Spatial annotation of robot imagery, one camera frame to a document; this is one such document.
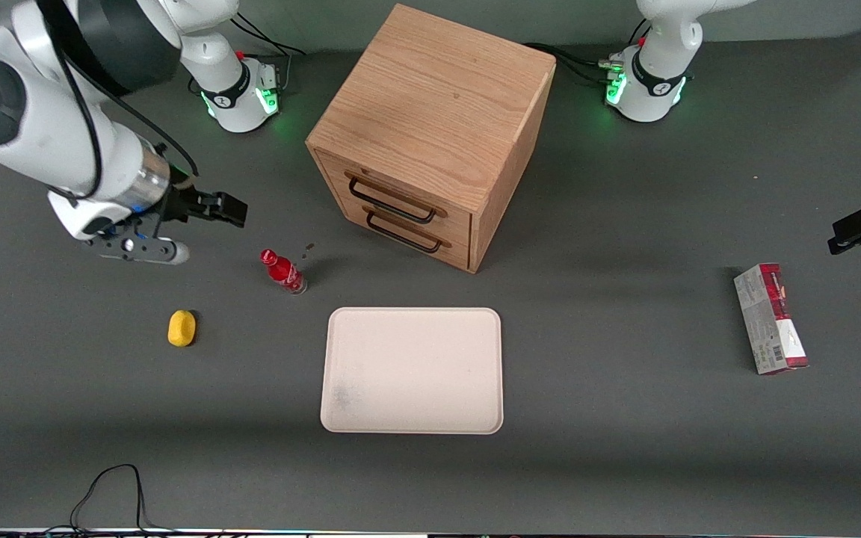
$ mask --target box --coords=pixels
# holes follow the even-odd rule
[[[786,287],[779,263],[762,263],[734,280],[756,371],[778,374],[809,365],[803,343],[786,308]]]
[[[398,4],[308,150],[349,221],[474,273],[534,151],[555,68]]]

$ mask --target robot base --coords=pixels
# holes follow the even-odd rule
[[[634,45],[622,52],[612,54],[610,59],[611,61],[622,62],[622,65],[631,65],[632,58],[639,50],[640,47]],[[613,78],[611,84],[608,85],[605,102],[635,122],[657,122],[657,120],[662,120],[670,112],[670,109],[679,102],[685,85],[686,78],[683,78],[676,88],[667,84],[669,87],[665,95],[653,96],[649,94],[649,89],[637,78],[632,69],[624,69],[619,71],[616,78]]]
[[[261,64],[253,58],[245,58],[242,63],[250,73],[250,88],[232,108],[222,108],[202,94],[209,115],[218,120],[226,132],[252,132],[277,114],[280,108],[280,92],[277,91],[277,71],[274,65]]]

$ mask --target black cable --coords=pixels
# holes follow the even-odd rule
[[[254,31],[256,31],[257,35],[250,33],[250,31],[248,31],[246,28],[242,27],[241,25],[237,24],[237,21],[232,19],[232,23],[235,23],[235,26],[241,28],[241,30],[243,30],[243,31],[246,31],[248,34],[254,35],[254,37],[259,38],[259,40],[267,41],[268,43],[274,45],[274,47],[277,47],[277,50],[280,50],[281,52],[283,52],[284,55],[287,55],[288,52],[284,52],[283,49],[292,50],[294,52],[297,52],[300,55],[307,55],[307,52],[305,52],[305,51],[302,51],[302,50],[295,48],[295,47],[291,47],[291,45],[285,45],[284,43],[274,41],[274,40],[272,40],[272,38],[267,37],[267,35],[264,34],[264,31],[261,31],[261,28],[254,26],[254,23],[252,21],[250,21],[248,19],[248,17],[242,15],[241,13],[237,13],[237,16],[241,17],[241,20],[245,21],[245,24],[252,27],[252,29]]]
[[[633,38],[636,37],[637,31],[639,31],[640,28],[642,28],[643,25],[645,25],[645,24],[646,24],[646,19],[643,19],[640,21],[640,24],[636,25],[636,28],[633,28],[633,33],[629,35],[629,40],[626,41],[626,45],[632,45],[633,44]]]
[[[69,58],[65,55],[65,51],[59,47],[57,41],[55,41],[55,38],[52,36],[52,25],[49,24],[47,20],[45,21],[45,32],[49,35],[49,40],[52,41],[52,51],[55,52],[55,57],[58,59],[58,65],[61,66],[62,73],[65,75],[65,79],[68,81],[69,86],[72,88],[72,95],[75,96],[75,104],[78,105],[78,111],[81,112],[82,119],[85,120],[85,127],[88,129],[88,137],[92,143],[92,158],[95,159],[95,180],[92,181],[92,187],[89,188],[87,193],[79,196],[65,193],[65,191],[59,190],[59,188],[50,187],[49,190],[52,191],[52,193],[61,195],[61,197],[68,198],[69,200],[84,200],[85,198],[90,198],[95,195],[95,193],[98,193],[99,187],[102,186],[102,150],[99,148],[99,132],[98,129],[95,129],[95,120],[92,119],[92,112],[88,109],[88,102],[86,102],[85,97],[82,96],[81,89],[78,88],[78,83],[75,82],[75,76],[72,76],[72,70],[69,69]]]
[[[566,58],[568,61],[574,62],[574,64],[587,65],[589,67],[598,66],[595,61],[589,61],[589,59],[580,58],[578,55],[572,55],[570,52],[564,51],[564,49],[559,47],[554,47],[553,45],[546,45],[543,43],[524,43],[523,46],[536,49],[537,51],[547,52],[547,54],[554,55],[557,58]]]
[[[195,81],[194,76],[188,76],[188,92],[189,94],[201,95],[201,84],[198,84],[198,91],[195,91],[194,88],[191,87],[192,84],[198,84],[198,81]]]
[[[150,531],[146,527],[164,528],[164,529],[167,529],[168,531],[174,531],[174,529],[172,529],[172,528],[162,527],[161,525],[155,525],[154,523],[151,522],[150,519],[148,519],[148,509],[146,507],[146,504],[144,503],[144,490],[143,490],[143,487],[141,487],[141,474],[138,472],[138,467],[133,466],[133,464],[131,464],[131,463],[121,463],[118,466],[108,467],[106,470],[100,472],[99,476],[95,477],[95,480],[92,480],[91,486],[88,487],[88,492],[85,493],[85,496],[81,498],[81,501],[78,501],[78,504],[76,504],[75,507],[72,508],[72,512],[69,514],[68,527],[74,529],[74,531],[76,533],[81,532],[81,531],[85,531],[85,529],[82,528],[82,526],[78,524],[78,517],[79,517],[79,514],[81,514],[82,507],[85,507],[85,504],[88,503],[89,498],[92,498],[92,494],[95,493],[95,488],[96,488],[96,486],[99,485],[99,480],[101,480],[103,476],[112,472],[113,470],[123,469],[125,467],[131,469],[132,472],[135,473],[135,492],[136,492],[136,497],[137,497],[136,503],[135,503],[135,527],[139,528],[139,531],[143,531],[143,532],[146,532],[146,534],[156,535],[156,536],[158,534],[155,534],[154,531]]]
[[[554,55],[557,58],[557,62],[560,62],[561,65],[564,65],[567,69],[573,72],[574,75],[580,76],[584,81],[590,81],[595,84],[605,84],[606,81],[603,78],[594,78],[585,72],[578,70],[577,66],[574,64],[580,64],[587,67],[597,67],[597,62],[588,61],[587,59],[577,57],[577,55],[571,55],[570,52],[564,51],[563,49],[559,49],[557,47],[553,47],[550,45],[544,45],[543,43],[524,43],[525,47],[530,47],[531,49],[535,49],[537,51],[547,52],[547,54]]]
[[[238,30],[243,31],[245,34],[249,34],[251,37],[256,38],[256,40],[261,40],[261,41],[264,41],[266,43],[270,43],[270,44],[274,45],[274,48],[276,48],[278,51],[281,51],[281,54],[289,55],[288,51],[285,51],[284,47],[281,46],[280,43],[273,43],[271,40],[268,40],[267,37],[261,37],[261,35],[254,34],[253,31],[248,30],[248,28],[241,26],[241,23],[239,23],[239,21],[236,21],[234,19],[232,19],[232,24],[235,25],[238,28]]]
[[[59,528],[69,528],[69,531],[56,531]],[[172,528],[163,528],[167,534],[161,532],[150,531],[150,529],[137,529],[136,531],[92,531],[88,528],[79,528],[77,531],[71,531],[69,525],[57,525],[57,527],[48,528],[45,531],[0,531],[0,538],[46,538],[46,534],[55,537],[72,537],[72,538],[170,538],[171,536],[182,536],[187,538],[203,538],[202,531],[178,531]],[[222,531],[221,534],[209,534],[205,538],[247,538],[249,536],[268,536],[270,538],[283,538],[280,531],[251,531],[249,534],[227,534]]]
[[[112,102],[115,102],[115,105],[119,105],[120,107],[122,107],[125,112],[130,113],[132,116],[140,120],[140,122],[144,123],[144,125],[146,125],[148,129],[153,130],[155,133],[158,134],[158,136],[162,137],[165,142],[170,143],[171,146],[174,147],[174,149],[177,150],[178,153],[181,153],[182,157],[186,161],[188,161],[188,166],[191,168],[191,174],[195,176],[198,175],[198,163],[195,163],[195,160],[191,157],[191,154],[188,154],[188,151],[185,151],[185,148],[180,143],[178,143],[177,140],[173,139],[170,134],[164,132],[164,129],[158,127],[156,123],[154,123],[152,120],[147,119],[141,112],[132,108],[127,102],[122,101],[119,96],[116,96],[112,92],[108,91],[105,86],[102,86],[101,84],[96,82],[95,79],[91,78],[91,76],[89,76],[85,71],[82,71],[81,68],[78,67],[78,65],[72,65],[75,67],[75,71],[78,71],[79,75],[82,75],[83,78],[86,79],[86,81],[95,86],[95,88],[98,88],[99,92],[105,94],[107,98],[112,99]]]
[[[54,527],[46,528],[42,531],[42,534],[50,534],[52,531],[57,531],[59,528],[68,528],[70,531],[75,532],[75,528],[69,527],[69,525],[55,525]]]
[[[288,55],[288,65],[284,68],[284,83],[278,83],[281,91],[288,89],[288,84],[291,82],[291,60],[294,59],[291,55]]]

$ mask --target green led light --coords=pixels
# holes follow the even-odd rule
[[[206,98],[205,92],[201,92],[201,99],[205,102],[205,106],[208,107],[208,115],[215,118],[215,110],[212,110],[212,104]]]
[[[683,96],[683,86],[686,85],[686,76],[683,76],[683,80],[679,82],[679,89],[676,90],[676,96],[673,98],[673,104],[676,105],[679,102],[681,96]]]
[[[269,116],[277,112],[277,93],[274,90],[254,88],[254,95],[257,95],[257,99],[259,99],[261,106],[264,107],[264,111]]]
[[[626,89],[626,75],[621,74],[615,81],[611,82],[611,88],[607,91],[607,101],[611,103],[611,105],[617,105],[620,102],[620,98],[623,96],[623,91]]]

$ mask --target black metal handle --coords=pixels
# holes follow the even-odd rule
[[[397,217],[406,218],[407,220],[410,220],[412,222],[416,222],[417,224],[430,224],[434,218],[434,215],[437,214],[437,210],[434,210],[434,208],[432,208],[430,210],[430,212],[428,212],[427,217],[420,218],[420,217],[417,217],[416,214],[410,214],[407,211],[399,210],[399,208],[396,208],[393,205],[385,204],[382,201],[378,200],[377,198],[369,197],[368,194],[364,194],[364,193],[360,193],[359,191],[355,191],[354,187],[358,183],[359,183],[358,178],[353,177],[353,178],[351,178],[351,183],[348,185],[348,188],[351,191],[351,194],[354,195],[354,197],[360,198],[363,201],[366,201],[370,204],[374,204],[384,211],[392,212],[393,214],[396,214]]]
[[[407,246],[417,249],[424,254],[434,254],[440,250],[440,246],[444,243],[440,239],[437,239],[437,242],[434,243],[433,247],[426,247],[421,245],[420,243],[411,241],[409,238],[405,238],[403,235],[394,234],[394,232],[390,231],[390,229],[382,228],[377,224],[373,224],[372,219],[374,218],[374,214],[371,211],[368,211],[368,227],[373,229],[373,231],[378,232],[378,234],[385,235],[387,238],[394,239],[394,241],[400,241]]]

